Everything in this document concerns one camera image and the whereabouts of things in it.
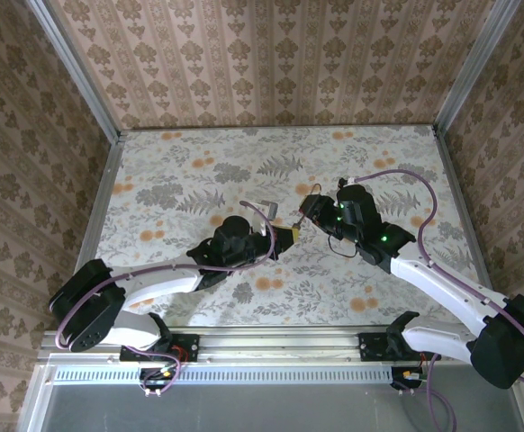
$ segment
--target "aluminum frame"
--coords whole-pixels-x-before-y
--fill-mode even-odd
[[[90,219],[86,227],[84,240],[82,240],[82,246],[80,247],[74,272],[96,256],[96,250],[98,249],[98,243],[102,235],[102,228],[104,227],[104,219],[108,210],[108,204],[110,204],[110,197],[112,196],[112,189],[114,188],[118,168],[122,162],[123,150],[124,143],[123,137],[121,136],[119,141],[110,148],[110,152],[108,153],[104,173],[102,174],[100,186],[98,187],[94,205],[92,206],[92,212],[90,213]]]
[[[456,205],[458,215],[460,216],[460,221],[462,222],[462,228],[466,235],[466,242],[468,244],[468,248],[470,249],[470,255],[476,268],[476,274],[478,275],[478,279],[482,285],[493,290],[492,282],[486,268],[486,263],[484,262],[484,258],[480,249],[480,243],[478,242],[478,237],[476,237],[474,225],[472,224],[470,213],[466,207],[462,189],[460,188],[460,183],[458,182],[458,177],[456,176],[456,170],[452,164],[452,158],[450,157],[450,153],[448,153],[444,132],[438,127],[434,127],[433,130],[434,136],[436,138],[436,145],[438,146],[438,153],[442,159],[442,165],[444,166],[444,172],[446,173],[448,184],[450,185],[450,190],[452,191],[454,204]]]
[[[356,333],[384,331],[385,326],[358,327],[258,327],[258,328],[172,328],[177,333],[201,336],[200,354],[194,367],[200,371],[228,370],[307,370],[372,371],[384,373],[390,365],[412,365],[417,362],[363,363],[357,349]],[[120,363],[119,346],[96,346],[85,353],[61,351],[54,345],[54,332],[47,332],[38,355],[38,363],[23,405],[20,432],[40,432],[50,403],[57,372],[65,366],[96,367],[101,372],[131,372],[132,367],[155,367],[151,362]],[[460,365],[457,361],[440,361],[437,368]],[[524,424],[524,384],[512,387]]]
[[[52,46],[58,53],[62,63],[64,63],[68,73],[76,83],[78,91],[86,100],[104,135],[110,141],[111,146],[113,146],[118,141],[118,128],[112,116],[106,110],[105,104],[95,86],[92,84],[86,68],[72,48],[69,37],[59,19],[53,13],[48,0],[28,0],[27,3],[36,15],[50,42],[52,42]]]
[[[494,3],[434,121],[442,133],[446,133],[456,118],[519,5],[520,0],[496,0]]]

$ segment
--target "black cable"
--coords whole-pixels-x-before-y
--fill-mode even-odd
[[[339,253],[339,252],[336,252],[336,251],[332,248],[332,244],[330,243],[330,238],[331,238],[331,237],[332,237],[332,235],[330,234],[330,235],[328,236],[328,246],[330,247],[330,250],[331,250],[332,252],[334,252],[336,255],[340,255],[341,257],[344,257],[344,258],[353,258],[353,257],[355,257],[355,256],[358,254],[358,251],[356,251],[356,252],[354,253],[354,255],[352,255],[352,256],[351,256],[351,255],[344,255],[344,254],[341,254],[341,253]]]

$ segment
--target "floral wallpaper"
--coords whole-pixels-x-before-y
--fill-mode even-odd
[[[0,0],[0,430],[14,430],[107,150],[25,2]]]
[[[524,294],[524,1],[448,138],[492,284]]]
[[[249,218],[242,199],[278,203],[275,224],[291,226],[313,184],[334,195],[341,176],[401,167],[423,174],[437,191],[438,215],[425,237],[430,252],[476,278],[430,126],[144,131],[129,132],[124,145],[97,251],[111,265],[185,253],[224,218]],[[384,218],[411,232],[430,212],[428,191],[406,175],[379,177],[366,187]],[[346,242],[332,246],[354,252]],[[276,263],[132,308],[155,311],[171,326],[387,324],[406,310],[453,319],[408,283],[359,257],[335,255],[307,221],[299,243]]]
[[[432,123],[491,0],[50,0],[121,130]]]

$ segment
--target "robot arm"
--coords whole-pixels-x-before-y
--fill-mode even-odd
[[[273,227],[275,242],[270,253],[272,240],[266,227],[256,218],[253,225],[261,232],[254,232],[244,218],[230,216],[212,238],[162,263],[135,267],[108,267],[102,259],[86,263],[50,300],[58,322],[67,322],[61,334],[69,350],[81,352],[98,344],[112,344],[167,352],[172,335],[162,319],[154,313],[139,315],[128,309],[162,295],[210,288],[232,270],[246,268],[261,257],[277,260],[297,240],[297,229]],[[78,307],[101,282],[108,284]]]
[[[340,179],[337,201],[309,195],[300,212],[329,236],[354,242],[368,264],[420,288],[461,321],[445,323],[404,312],[387,329],[388,351],[396,358],[413,352],[454,357],[500,388],[509,388],[524,372],[524,337],[488,304],[494,302],[524,327],[523,296],[510,300],[445,265],[440,264],[439,271],[433,261],[422,261],[414,236],[382,222],[372,195],[359,184]],[[483,294],[484,300],[463,285]]]

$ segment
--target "gray leaf pattern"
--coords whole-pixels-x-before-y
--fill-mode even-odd
[[[427,177],[438,194],[427,248],[476,278],[430,126],[141,131],[129,132],[124,146],[98,247],[109,265],[177,257],[211,237],[228,216],[250,219],[240,200],[278,203],[275,223],[291,226],[313,184],[335,196],[342,176],[405,167]],[[410,178],[383,176],[364,186],[386,221],[413,234],[428,216],[429,194]],[[334,248],[353,253],[346,242]],[[453,319],[420,290],[359,256],[333,254],[307,220],[297,244],[278,261],[131,310],[155,311],[170,326],[371,325],[403,311]]]

